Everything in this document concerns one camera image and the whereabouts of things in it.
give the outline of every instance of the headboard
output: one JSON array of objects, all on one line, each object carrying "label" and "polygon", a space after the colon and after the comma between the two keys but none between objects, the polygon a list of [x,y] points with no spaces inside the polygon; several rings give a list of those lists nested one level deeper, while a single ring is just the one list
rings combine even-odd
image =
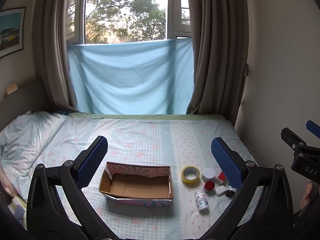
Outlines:
[{"label": "headboard", "polygon": [[0,131],[19,115],[31,111],[51,111],[47,94],[40,79],[18,87],[18,90],[0,102]]}]

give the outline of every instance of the light blue sheet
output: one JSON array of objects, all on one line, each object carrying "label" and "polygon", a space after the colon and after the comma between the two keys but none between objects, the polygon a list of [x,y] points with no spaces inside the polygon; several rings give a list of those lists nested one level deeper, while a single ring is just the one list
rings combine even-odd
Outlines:
[{"label": "light blue sheet", "polygon": [[92,114],[185,114],[193,91],[191,38],[68,45],[78,109]]}]

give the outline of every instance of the tree foliage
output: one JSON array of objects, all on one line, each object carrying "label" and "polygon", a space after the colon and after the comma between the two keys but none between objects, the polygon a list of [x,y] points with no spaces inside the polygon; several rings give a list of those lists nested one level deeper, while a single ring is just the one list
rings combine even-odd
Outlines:
[{"label": "tree foliage", "polygon": [[165,10],[155,0],[87,0],[87,43],[165,39]]}]

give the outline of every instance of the blue foam pad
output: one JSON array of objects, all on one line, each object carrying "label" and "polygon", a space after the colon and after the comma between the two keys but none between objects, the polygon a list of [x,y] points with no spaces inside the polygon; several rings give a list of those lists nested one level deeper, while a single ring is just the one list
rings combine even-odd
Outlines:
[{"label": "blue foam pad", "polygon": [[211,153],[226,176],[229,185],[240,190],[243,185],[241,170],[217,138],[211,143]]},{"label": "blue foam pad", "polygon": [[306,123],[306,128],[308,129],[308,131],[310,131],[311,133],[313,133],[315,136],[317,136],[320,139],[320,127],[316,123],[309,120]]},{"label": "blue foam pad", "polygon": [[88,157],[84,160],[78,170],[78,180],[76,184],[79,189],[89,185],[107,151],[108,141],[103,137],[89,153]]}]

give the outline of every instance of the window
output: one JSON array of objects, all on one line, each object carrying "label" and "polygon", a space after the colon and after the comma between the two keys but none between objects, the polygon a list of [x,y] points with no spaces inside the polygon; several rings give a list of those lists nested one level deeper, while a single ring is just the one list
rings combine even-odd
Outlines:
[{"label": "window", "polygon": [[68,43],[84,43],[85,0],[68,0],[66,39]]},{"label": "window", "polygon": [[168,12],[168,38],[191,37],[189,1],[169,0]]},{"label": "window", "polygon": [[69,0],[68,43],[191,37],[188,0]]}]

